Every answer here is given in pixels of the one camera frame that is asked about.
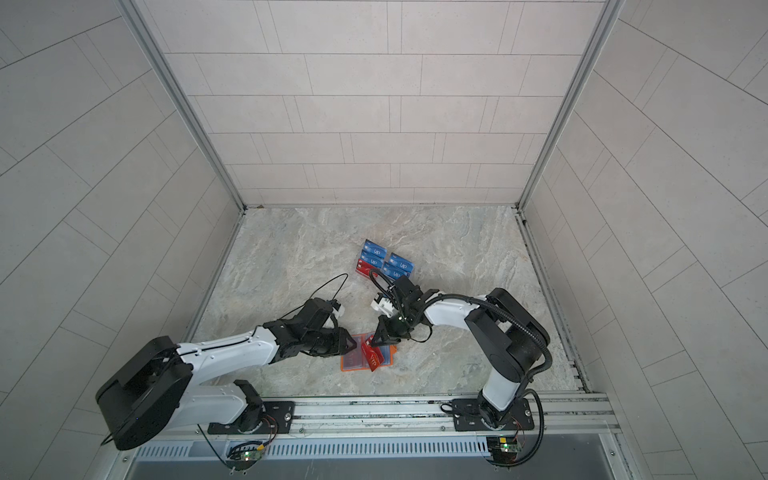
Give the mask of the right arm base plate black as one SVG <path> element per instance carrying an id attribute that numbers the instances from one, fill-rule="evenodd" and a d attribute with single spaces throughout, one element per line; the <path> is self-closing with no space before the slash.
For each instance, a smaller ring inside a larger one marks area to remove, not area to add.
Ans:
<path id="1" fill-rule="evenodd" d="M 505 410 L 498 410 L 482 396 L 456 398 L 443 403 L 441 411 L 452 417 L 458 432 L 523 430 L 535 427 L 527 399 L 514 400 Z"/>

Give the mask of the orange card holder wallet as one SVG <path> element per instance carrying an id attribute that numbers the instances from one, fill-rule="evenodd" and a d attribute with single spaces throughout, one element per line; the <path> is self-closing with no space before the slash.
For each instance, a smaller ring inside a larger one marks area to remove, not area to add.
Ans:
<path id="1" fill-rule="evenodd" d="M 372 333 L 354 335 L 353 339 L 357 347 L 341 358 L 340 369 L 343 372 L 375 371 L 394 363 L 394 354 L 397 349 L 394 346 L 372 347 L 370 345 L 373 339 Z"/>

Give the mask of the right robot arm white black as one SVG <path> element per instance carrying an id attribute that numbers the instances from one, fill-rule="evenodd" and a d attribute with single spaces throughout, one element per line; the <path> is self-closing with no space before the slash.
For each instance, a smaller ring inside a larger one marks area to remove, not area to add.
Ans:
<path id="1" fill-rule="evenodd" d="M 553 363 L 548 332 L 503 288 L 480 297 L 424 292 L 400 277 L 379 288 L 371 307 L 379 314 L 371 341 L 376 347 L 411 340 L 419 325 L 465 329 L 473 335 L 491 365 L 477 415 L 492 429 L 513 421 L 512 409 L 522 403 L 525 388 Z"/>

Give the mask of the clear acrylic card display stand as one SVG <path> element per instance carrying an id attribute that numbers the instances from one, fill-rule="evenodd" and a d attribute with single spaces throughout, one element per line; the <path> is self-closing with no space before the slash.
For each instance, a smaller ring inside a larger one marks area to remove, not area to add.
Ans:
<path id="1" fill-rule="evenodd" d="M 402 277 L 410 277 L 414 264 L 395 253 L 390 253 L 385 247 L 366 239 L 362 245 L 355 271 L 369 277 L 373 271 L 374 278 L 381 278 L 388 285 Z"/>

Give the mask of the red VIP card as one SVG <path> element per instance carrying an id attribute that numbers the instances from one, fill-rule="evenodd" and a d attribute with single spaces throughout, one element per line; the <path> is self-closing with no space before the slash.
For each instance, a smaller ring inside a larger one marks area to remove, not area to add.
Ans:
<path id="1" fill-rule="evenodd" d="M 355 371 L 366 367 L 367 362 L 361 348 L 356 348 L 342 357 L 341 369 L 343 371 Z"/>
<path id="2" fill-rule="evenodd" d="M 372 344 L 373 342 L 373 336 L 367 337 L 362 345 L 361 349 L 363 352 L 363 356 L 369 366 L 369 369 L 371 371 L 377 370 L 384 360 L 384 356 L 381 353 L 380 349 Z"/>
<path id="3" fill-rule="evenodd" d="M 355 271 L 360 275 L 369 277 L 371 272 L 376 273 L 378 271 L 378 268 L 366 262 L 364 259 L 360 258 L 357 260 Z"/>

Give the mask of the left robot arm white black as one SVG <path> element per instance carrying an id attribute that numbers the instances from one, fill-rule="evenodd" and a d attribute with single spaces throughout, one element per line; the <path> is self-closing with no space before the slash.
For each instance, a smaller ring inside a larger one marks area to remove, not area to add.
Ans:
<path id="1" fill-rule="evenodd" d="M 199 343 L 175 343 L 167 336 L 150 340 L 95 395 L 108 441 L 127 451 L 165 429 L 193 424 L 219 424 L 228 433 L 273 428 L 248 381 L 213 386 L 211 380 L 300 353 L 319 358 L 348 354 L 357 343 L 339 326 L 342 313 L 336 300 L 311 298 L 291 318 L 239 335 Z"/>

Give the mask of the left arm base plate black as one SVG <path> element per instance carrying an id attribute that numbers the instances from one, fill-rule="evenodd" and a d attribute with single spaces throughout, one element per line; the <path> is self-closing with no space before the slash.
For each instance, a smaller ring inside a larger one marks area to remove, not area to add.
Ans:
<path id="1" fill-rule="evenodd" d="M 267 401 L 259 408 L 248 406 L 232 423 L 210 423 L 209 435 L 275 435 L 290 432 L 295 412 L 292 401 Z"/>

